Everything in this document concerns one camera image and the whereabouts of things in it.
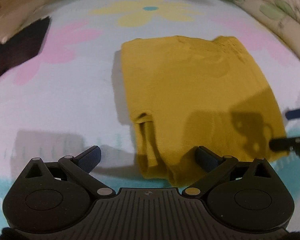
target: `folded shirt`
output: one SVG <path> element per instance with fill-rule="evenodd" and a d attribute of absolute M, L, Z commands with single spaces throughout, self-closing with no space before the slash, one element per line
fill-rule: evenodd
<path fill-rule="evenodd" d="M 281 113 L 263 73 L 234 37 L 136 39 L 121 50 L 122 73 L 137 160 L 145 178 L 182 187 L 204 175 L 194 147 L 240 161 L 271 152 L 285 136 Z"/>

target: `bed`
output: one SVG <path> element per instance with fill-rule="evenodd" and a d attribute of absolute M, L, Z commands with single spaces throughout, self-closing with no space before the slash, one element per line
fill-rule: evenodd
<path fill-rule="evenodd" d="M 267 78 L 288 136 L 299 136 L 300 119 L 284 113 L 300 107 L 300 60 L 232 1 L 57 0 L 38 12 L 52 19 L 41 53 L 0 77 L 0 231 L 2 201 L 35 156 L 56 161 L 98 145 L 102 160 L 91 174 L 114 190 L 170 186 L 143 179 L 135 163 L 120 65 L 126 41 L 237 37 Z M 287 229 L 300 230 L 300 159 L 291 153 L 271 164 L 295 201 Z"/>

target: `black clamp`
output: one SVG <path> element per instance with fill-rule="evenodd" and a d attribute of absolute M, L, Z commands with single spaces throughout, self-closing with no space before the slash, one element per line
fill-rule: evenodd
<path fill-rule="evenodd" d="M 186 188 L 121 188 L 116 194 L 89 172 L 94 146 L 55 163 L 33 158 L 3 201 L 11 228 L 31 240 L 277 240 L 293 199 L 265 159 L 239 162 L 198 147 L 207 175 Z"/>
<path fill-rule="evenodd" d="M 269 142 L 269 148 L 276 151 L 294 151 L 300 158 L 300 137 L 276 138 Z"/>

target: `pink flower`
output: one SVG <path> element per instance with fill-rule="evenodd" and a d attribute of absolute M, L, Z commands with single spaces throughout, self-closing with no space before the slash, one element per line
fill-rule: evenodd
<path fill-rule="evenodd" d="M 288 46 L 261 23 L 255 24 L 247 19 L 229 17 L 213 17 L 213 21 L 236 31 L 236 38 L 248 51 L 266 49 L 269 55 L 282 65 L 289 64 L 293 54 Z"/>
<path fill-rule="evenodd" d="M 15 71 L 9 71 L 3 75 L 0 80 L 9 73 L 15 73 L 13 84 L 24 85 L 38 73 L 42 62 L 58 64 L 74 60 L 76 58 L 75 51 L 67 46 L 93 40 L 101 33 L 92 28 L 79 30 L 86 24 L 87 21 L 79 21 L 61 28 L 51 28 L 48 30 L 42 51 L 36 57 L 17 66 Z"/>

